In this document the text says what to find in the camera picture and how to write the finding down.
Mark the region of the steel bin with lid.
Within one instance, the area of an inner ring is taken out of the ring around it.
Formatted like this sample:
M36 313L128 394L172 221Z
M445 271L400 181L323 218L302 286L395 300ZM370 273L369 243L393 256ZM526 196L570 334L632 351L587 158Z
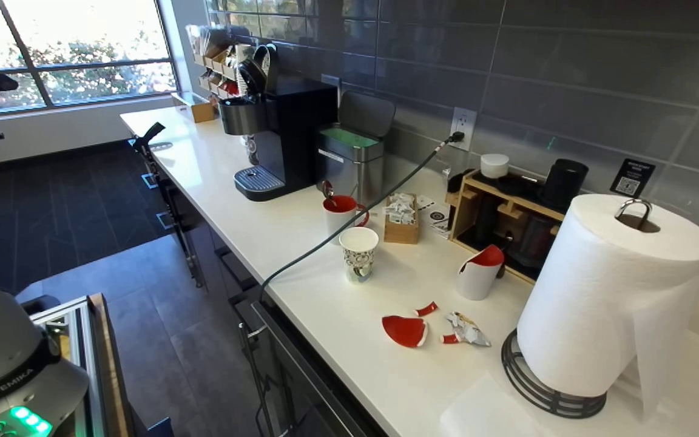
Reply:
M338 122L319 130L317 188L330 186L334 195L352 196L369 206L382 194L385 137L396 116L396 103L346 91L338 106Z

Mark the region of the black clamp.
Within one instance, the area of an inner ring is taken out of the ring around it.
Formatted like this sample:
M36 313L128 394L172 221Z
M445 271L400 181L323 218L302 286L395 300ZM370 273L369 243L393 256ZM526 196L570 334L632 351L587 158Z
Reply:
M147 130L147 132L142 136L136 136L136 138L130 139L129 145L134 149L135 152L141 155L147 155L150 153L150 141L155 138L158 134L163 132L166 128L161 123L153 123L153 125Z

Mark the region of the black sign card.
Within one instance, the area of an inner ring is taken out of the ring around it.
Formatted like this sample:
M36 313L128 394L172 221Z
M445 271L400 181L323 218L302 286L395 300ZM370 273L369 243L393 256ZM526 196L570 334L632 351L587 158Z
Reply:
M651 180L657 166L645 161L625 158L609 191L625 197L639 198Z

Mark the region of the black paper towel holder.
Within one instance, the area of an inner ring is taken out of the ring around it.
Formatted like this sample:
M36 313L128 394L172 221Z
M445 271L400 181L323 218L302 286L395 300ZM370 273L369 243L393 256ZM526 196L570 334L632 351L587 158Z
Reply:
M538 409L567 419L587 419L598 415L607 403L607 393L578 396L544 384L527 364L519 343L519 328L508 334L501 346L501 363L514 390Z

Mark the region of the crumpled foil wrapper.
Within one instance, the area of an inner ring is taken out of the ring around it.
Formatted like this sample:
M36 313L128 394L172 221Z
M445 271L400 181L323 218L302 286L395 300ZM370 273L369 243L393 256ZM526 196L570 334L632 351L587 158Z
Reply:
M454 311L445 316L452 327L452 334L457 334L461 338L461 343L467 343L480 347L490 347L491 342L485 337L482 330L470 318Z

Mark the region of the patterned paper cup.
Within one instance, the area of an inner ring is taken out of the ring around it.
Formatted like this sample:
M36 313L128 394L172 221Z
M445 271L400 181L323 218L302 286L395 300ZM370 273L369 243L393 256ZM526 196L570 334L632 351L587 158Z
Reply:
M366 227L345 229L339 235L344 268L350 282L362 284L372 275L379 235Z

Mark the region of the paper towel roll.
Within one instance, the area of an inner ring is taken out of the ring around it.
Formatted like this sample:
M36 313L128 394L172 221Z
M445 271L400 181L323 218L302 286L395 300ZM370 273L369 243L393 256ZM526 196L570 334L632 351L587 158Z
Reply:
M583 194L565 215L517 324L533 375L604 395L635 362L649 418L671 386L699 293L699 226L640 199Z

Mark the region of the broken red white mug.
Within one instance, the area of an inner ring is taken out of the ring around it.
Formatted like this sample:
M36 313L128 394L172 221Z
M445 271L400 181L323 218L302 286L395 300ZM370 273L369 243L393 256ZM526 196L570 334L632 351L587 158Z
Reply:
M472 301L485 299L505 265L505 254L496 245L489 245L461 266L456 279L458 295Z

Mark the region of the white round pod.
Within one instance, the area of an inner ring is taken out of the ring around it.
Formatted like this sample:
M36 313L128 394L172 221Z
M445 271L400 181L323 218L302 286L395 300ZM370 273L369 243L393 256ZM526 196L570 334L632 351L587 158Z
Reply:
M480 172L483 177L497 180L508 174L510 158L500 153L485 153L481 155Z

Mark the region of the black cylinder container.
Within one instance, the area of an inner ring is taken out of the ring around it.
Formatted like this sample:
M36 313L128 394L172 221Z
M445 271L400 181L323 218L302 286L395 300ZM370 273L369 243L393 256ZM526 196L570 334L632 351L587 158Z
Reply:
M590 168L580 161L558 158L540 190L539 202L552 210L565 213L572 199L579 195L589 171Z

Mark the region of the wooden organizer rack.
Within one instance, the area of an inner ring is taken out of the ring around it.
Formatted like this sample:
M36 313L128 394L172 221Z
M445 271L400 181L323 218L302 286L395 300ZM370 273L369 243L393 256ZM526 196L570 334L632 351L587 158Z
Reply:
M513 172L498 179L464 172L460 189L446 197L454 210L449 239L473 252L499 247L505 270L535 283L566 213L541 197L543 188Z

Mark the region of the printed white card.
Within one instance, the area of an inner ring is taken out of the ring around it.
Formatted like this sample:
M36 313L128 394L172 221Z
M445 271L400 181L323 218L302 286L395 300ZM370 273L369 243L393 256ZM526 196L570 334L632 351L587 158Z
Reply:
M450 208L433 201L430 197L422 194L417 195L417 210L422 226L435 232L445 240L449 238L449 216Z

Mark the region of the small wooden box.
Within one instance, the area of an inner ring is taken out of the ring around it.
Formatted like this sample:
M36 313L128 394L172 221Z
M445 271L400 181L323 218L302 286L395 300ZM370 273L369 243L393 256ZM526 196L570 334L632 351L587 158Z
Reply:
M385 211L383 211L383 216L385 216L385 230L383 230L383 240L386 243L398 243L408 245L416 245L418 243L420 220L417 199L415 202L415 207L417 209L416 224L413 225L394 224L387 219Z

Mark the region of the white wall socket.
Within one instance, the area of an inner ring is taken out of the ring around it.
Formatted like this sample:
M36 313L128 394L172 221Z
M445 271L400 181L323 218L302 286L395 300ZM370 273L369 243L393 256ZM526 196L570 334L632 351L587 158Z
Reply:
M460 141L453 141L450 143L453 147L467 152L471 150L476 119L476 111L454 107L450 133L461 132L463 136Z

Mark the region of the large red mug shard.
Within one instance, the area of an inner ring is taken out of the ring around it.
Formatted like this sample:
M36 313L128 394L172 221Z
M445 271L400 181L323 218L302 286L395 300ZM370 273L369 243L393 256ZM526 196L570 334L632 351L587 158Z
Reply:
M406 348L423 346L429 333L427 322L418 317L383 316L381 325L394 343Z

